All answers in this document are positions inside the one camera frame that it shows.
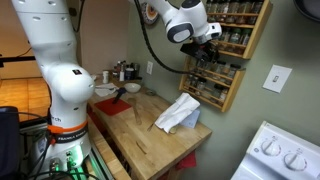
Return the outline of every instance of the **red object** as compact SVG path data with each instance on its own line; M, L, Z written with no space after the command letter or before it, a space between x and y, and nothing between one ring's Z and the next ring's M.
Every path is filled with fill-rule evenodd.
M110 98L110 99L95 103L94 105L109 116L116 115L119 112L122 112L131 107L128 103L122 101L121 99L119 99L116 104L112 104L114 99L115 98Z
M195 166L197 166L196 153L192 151L176 165L176 169L180 170Z

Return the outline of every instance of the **green wall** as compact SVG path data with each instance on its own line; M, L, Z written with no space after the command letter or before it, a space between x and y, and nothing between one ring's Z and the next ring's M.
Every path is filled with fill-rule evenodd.
M293 1L272 2L271 16L253 58L250 61L221 58L242 64L247 72L228 112L221 113L201 103L199 120L213 134L196 151L197 167L185 171L182 179L230 179L264 120L320 145L320 24L300 15ZM179 50L181 44L166 39L161 20L148 28L148 34L159 58L173 68L182 69L185 55ZM164 70L152 59L133 5L128 45L128 59L141 63L145 85L174 102L181 94L178 91L181 76ZM148 60L154 62L151 76L145 73ZM293 69L280 94L262 88L273 64Z

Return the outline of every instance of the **white bowl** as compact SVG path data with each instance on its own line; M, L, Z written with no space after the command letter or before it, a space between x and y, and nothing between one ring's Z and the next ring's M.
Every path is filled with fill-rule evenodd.
M141 85L137 83L127 83L124 85L124 88L131 93L136 93L140 90Z

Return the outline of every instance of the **white stove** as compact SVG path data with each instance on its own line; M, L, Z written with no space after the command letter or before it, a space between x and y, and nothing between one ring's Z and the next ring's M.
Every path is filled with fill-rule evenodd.
M320 180L320 147L263 122L232 180Z

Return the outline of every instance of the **wooden cabinet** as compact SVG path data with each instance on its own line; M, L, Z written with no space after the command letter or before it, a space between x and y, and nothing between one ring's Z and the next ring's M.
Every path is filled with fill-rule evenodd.
M219 15L226 15L226 16L246 16L246 17L257 17L256 23L254 25L249 24L227 24L227 23L220 23L222 28L230 27L230 28L240 28L245 29L249 28L252 29L251 36L249 39L249 42L247 45L240 45L240 44L234 44L224 41L218 41L218 40L212 40L212 43L218 43L218 46L220 47L231 47L228 49L234 49L234 51L227 51L227 50L219 50L220 54L226 54L231 56L240 57L243 59L251 59L254 50L258 44L258 41L261 37L261 34L263 32L263 29L265 28L265 25L268 21L268 18L270 16L272 10L272 4L270 3L270 0L264 0L262 8L260 10L259 14L253 14L253 13L207 13L209 16L219 16Z
M195 59L193 59L191 56L187 56L185 60L185 66L184 70L189 71L191 69L196 68L195 66ZM243 79L243 76L245 74L245 69L239 69L236 71L235 76L233 78L229 78L227 76L224 76L222 74L218 74L215 72L212 72L210 70L205 70L202 68L197 68L197 70L201 71L202 73L196 73L195 75L197 77L201 77L206 79L206 86L204 90L199 90L194 86L187 85L186 80L188 78L187 74L182 75L179 90L184 91L195 97L196 99L199 99L203 102L209 103L210 105L220 109L221 112L226 112L230 109L233 99L238 91L238 88L241 84L241 81ZM216 76L219 79L224 78L228 81L231 81L231 84L228 85L224 82L221 82L220 80L213 79L212 77ZM219 97L215 97L213 95L214 91L214 85L219 84L223 86L224 89L228 90L228 93L225 97L225 100L221 100Z

